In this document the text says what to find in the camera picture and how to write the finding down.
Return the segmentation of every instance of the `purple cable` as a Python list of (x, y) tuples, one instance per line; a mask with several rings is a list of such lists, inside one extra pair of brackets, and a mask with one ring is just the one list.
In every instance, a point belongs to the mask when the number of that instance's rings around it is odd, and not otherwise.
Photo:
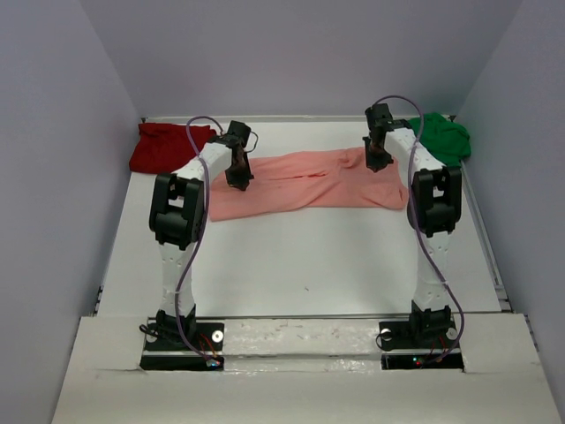
[(200, 163), (202, 163), (202, 168), (204, 169), (204, 194), (205, 194), (204, 204), (205, 204), (205, 206), (204, 206), (204, 214), (202, 216), (202, 226), (200, 227), (199, 239), (196, 242), (196, 246), (194, 247), (194, 250), (192, 251), (192, 255), (191, 255), (190, 259), (186, 263), (186, 267), (183, 270), (183, 273), (181, 274), (180, 278), (178, 279), (177, 289), (175, 291), (175, 318), (177, 320), (178, 333), (180, 334), (180, 338), (183, 340), (186, 347), (188, 347), (191, 351), (197, 353), (204, 360), (208, 361), (208, 360), (211, 360), (212, 358), (210, 358), (204, 352), (201, 352), (198, 349), (196, 349), (191, 344), (191, 342), (188, 340), (188, 338), (186, 338), (185, 329), (183, 329), (183, 323), (181, 322), (181, 318), (180, 318), (180, 308), (179, 308), (179, 305), (178, 305), (178, 298), (179, 298), (179, 294), (180, 294), (180, 289), (183, 287), (183, 281), (185, 280), (186, 274), (188, 273), (188, 270), (191, 268), (192, 263), (194, 262), (194, 259), (196, 258), (196, 254), (200, 250), (200, 245), (202, 244), (202, 239), (204, 238), (204, 230), (206, 229), (206, 222), (207, 222), (207, 219), (208, 219), (208, 209), (209, 209), (209, 206), (210, 206), (210, 173), (208, 171), (206, 161), (204, 159), (202, 159), (202, 157), (200, 156), (200, 151), (198, 150), (198, 147), (196, 146), (196, 143), (194, 142), (194, 139), (192, 138), (191, 129), (190, 129), (190, 124), (192, 122), (196, 121), (197, 119), (208, 119), (208, 120), (214, 122), (216, 125), (218, 125), (218, 128), (220, 128), (220, 133), (223, 133), (223, 128), (220, 125), (220, 123), (218, 121), (216, 121), (215, 119), (213, 119), (212, 117), (206, 117), (206, 116), (193, 117), (193, 118), (189, 119), (189, 121), (186, 123), (186, 135), (188, 135), (188, 140), (191, 142), (192, 149), (194, 150), (194, 153), (196, 154), (196, 157), (198, 157), (198, 160), (200, 161)]
[[(412, 149), (410, 151), (410, 159), (408, 161), (408, 197), (409, 197), (408, 203), (410, 205), (410, 215), (411, 215), (411, 218), (412, 218), (412, 222), (417, 223), (418, 222), (418, 214), (416, 213), (416, 206), (414, 204), (414, 192), (412, 191), (412, 170), (414, 168), (414, 156), (416, 154), (416, 147), (418, 146), (418, 144), (420, 142), (420, 138), (422, 137), (422, 132), (424, 131), (424, 114), (422, 113), (422, 110), (419, 108), (419, 106), (415, 102), (413, 102), (412, 100), (410, 100), (407, 97), (404, 97), (403, 95), (386, 95), (384, 97), (381, 97), (379, 100), (377, 100), (375, 102), (375, 104), (380, 103), (380, 102), (387, 100), (387, 99), (405, 100), (406, 102), (408, 102), (412, 106), (414, 106), (414, 108), (416, 108), (416, 110), (418, 111), (419, 118), (420, 118), (420, 128), (418, 130), (418, 134), (416, 134), (416, 139), (414, 140), (414, 144), (412, 145)], [(438, 356), (437, 358), (434, 358), (433, 360), (429, 360), (428, 362), (426, 362), (426, 364), (424, 364), (424, 366), (425, 366), (425, 365), (429, 365), (430, 363), (433, 363), (433, 362), (439, 362), (440, 360), (443, 360), (446, 356), (448, 356), (451, 352), (453, 352), (453, 350), (459, 344), (459, 340), (461, 340), (461, 336), (463, 335), (463, 329), (465, 328), (465, 316), (463, 314), (463, 309), (461, 308), (461, 305), (457, 301), (456, 296), (451, 291), (451, 287), (449, 287), (449, 284), (448, 284), (445, 276), (441, 273), (440, 269), (438, 268), (437, 264), (433, 260), (432, 256), (427, 252), (426, 246), (424, 246), (424, 240), (422, 238), (422, 232), (419, 230), (418, 225), (416, 225), (416, 227), (417, 228), (415, 229), (415, 232), (416, 232), (416, 237), (418, 238), (418, 243), (420, 245), (420, 249), (424, 253), (424, 256), (426, 257), (428, 262), (430, 262), (430, 265), (432, 266), (433, 271), (435, 272), (435, 274), (440, 279), (441, 283), (443, 284), (443, 287), (448, 292), (449, 297), (453, 300), (453, 303), (456, 304), (457, 310), (459, 311), (459, 314), (461, 315), (461, 325), (459, 327), (459, 332), (457, 333), (457, 337), (455, 338), (455, 340), (453, 341), (451, 346), (444, 353), (442, 353), (440, 356)]]

